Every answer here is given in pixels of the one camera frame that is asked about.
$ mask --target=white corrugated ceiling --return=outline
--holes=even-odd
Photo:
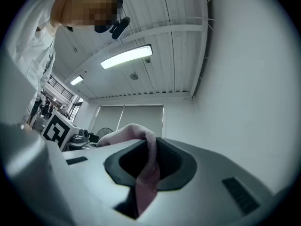
[[[130,17],[131,23],[121,41],[113,40],[108,31],[98,34],[93,29],[58,30],[54,74],[68,85],[82,75],[84,80],[75,90],[91,100],[120,96],[127,99],[126,96],[140,94],[172,96],[193,91],[203,62],[200,52],[206,48],[207,21],[191,17],[207,17],[206,0],[123,1],[121,17]],[[202,31],[189,28],[190,24],[199,25]],[[158,28],[155,34],[148,35],[147,31],[153,28]],[[138,39],[128,39],[138,32]],[[152,45],[150,60],[137,59],[106,70],[100,65],[111,56],[146,44]],[[139,79],[130,79],[132,73]]]

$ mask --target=rectangular light fixture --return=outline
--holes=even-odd
[[[82,76],[78,76],[77,78],[75,78],[74,80],[71,81],[71,85],[75,85],[78,82],[81,82],[84,78]]]
[[[112,58],[109,58],[101,62],[100,64],[104,69],[107,69],[114,65],[118,65],[133,59],[142,58],[151,55],[152,55],[152,49],[151,49],[151,45],[149,44],[118,54]]]

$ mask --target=white shirt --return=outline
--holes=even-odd
[[[50,19],[54,2],[55,0],[27,0],[16,15],[4,39],[8,54],[36,89],[22,123],[29,118],[36,98],[39,97],[49,79],[55,60],[54,37],[46,29],[46,22]],[[41,27],[41,31],[36,32],[38,26]]]

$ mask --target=pink cloth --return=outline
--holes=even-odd
[[[146,139],[149,149],[148,161],[140,172],[135,185],[138,215],[141,215],[156,197],[157,183],[160,180],[160,169],[156,161],[157,141],[155,133],[141,125],[129,124],[102,137],[96,147],[132,139]]]

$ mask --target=roller shade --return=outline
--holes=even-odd
[[[96,135],[100,129],[106,127],[116,131],[122,110],[122,106],[102,106],[95,119],[91,132]]]
[[[126,106],[120,120],[119,129],[130,123],[135,123],[152,130],[157,137],[161,137],[162,113],[163,106]]]

